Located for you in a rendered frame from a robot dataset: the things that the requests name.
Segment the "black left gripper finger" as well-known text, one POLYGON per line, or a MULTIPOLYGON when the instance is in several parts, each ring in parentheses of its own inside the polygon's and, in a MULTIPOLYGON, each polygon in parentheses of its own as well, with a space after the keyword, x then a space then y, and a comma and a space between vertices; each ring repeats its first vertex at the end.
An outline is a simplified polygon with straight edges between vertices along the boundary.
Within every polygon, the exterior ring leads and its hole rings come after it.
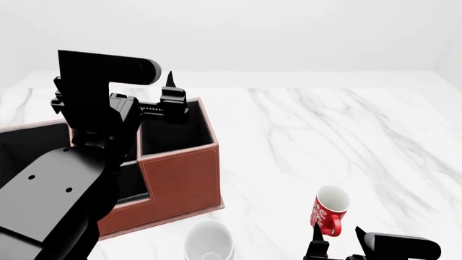
POLYGON ((184 124, 188 120, 188 102, 186 91, 176 87, 173 72, 167 76, 166 86, 162 87, 160 107, 166 118, 172 124, 184 124))
POLYGON ((56 86, 56 92, 55 98, 51 100, 51 107, 55 114, 59 114, 65 106, 64 95, 66 94, 66 87, 64 86, 64 81, 60 77, 56 77, 53 83, 56 86))

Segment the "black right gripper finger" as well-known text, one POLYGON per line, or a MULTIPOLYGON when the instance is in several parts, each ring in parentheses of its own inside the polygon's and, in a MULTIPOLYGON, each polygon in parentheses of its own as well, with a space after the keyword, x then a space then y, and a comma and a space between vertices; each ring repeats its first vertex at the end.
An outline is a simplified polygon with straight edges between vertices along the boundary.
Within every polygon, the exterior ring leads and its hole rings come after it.
POLYGON ((359 241, 359 244, 361 245, 361 248, 364 252, 365 255, 368 255, 369 254, 369 248, 365 242, 365 235, 366 235, 366 232, 361 229, 360 227, 356 226, 355 228, 355 233, 357 234, 357 239, 359 241))
POLYGON ((315 222, 313 227, 313 239, 310 242, 303 260, 327 260, 329 242, 323 239, 323 234, 318 223, 315 222))

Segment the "red mug with white print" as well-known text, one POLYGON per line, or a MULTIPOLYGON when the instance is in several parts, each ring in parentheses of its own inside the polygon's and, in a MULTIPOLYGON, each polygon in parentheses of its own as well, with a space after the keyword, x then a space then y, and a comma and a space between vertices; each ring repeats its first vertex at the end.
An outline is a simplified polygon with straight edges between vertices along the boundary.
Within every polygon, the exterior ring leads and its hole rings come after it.
POLYGON ((322 186, 319 188, 310 216, 310 224, 315 224, 321 233, 337 237, 341 233, 341 221, 350 206, 350 198, 345 190, 338 186, 322 186))

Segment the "brown leather caddy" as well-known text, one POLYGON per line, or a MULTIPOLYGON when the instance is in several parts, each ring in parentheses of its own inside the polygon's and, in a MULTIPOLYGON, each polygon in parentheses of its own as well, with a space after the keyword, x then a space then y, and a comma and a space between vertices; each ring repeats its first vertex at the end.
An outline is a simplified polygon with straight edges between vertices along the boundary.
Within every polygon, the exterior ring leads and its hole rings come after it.
MULTIPOLYGON (((139 127, 121 166, 118 203, 98 222, 101 240, 223 208, 217 138, 202 101, 190 99, 188 108, 183 125, 139 127)), ((0 186, 71 138, 64 120, 0 127, 0 186)))

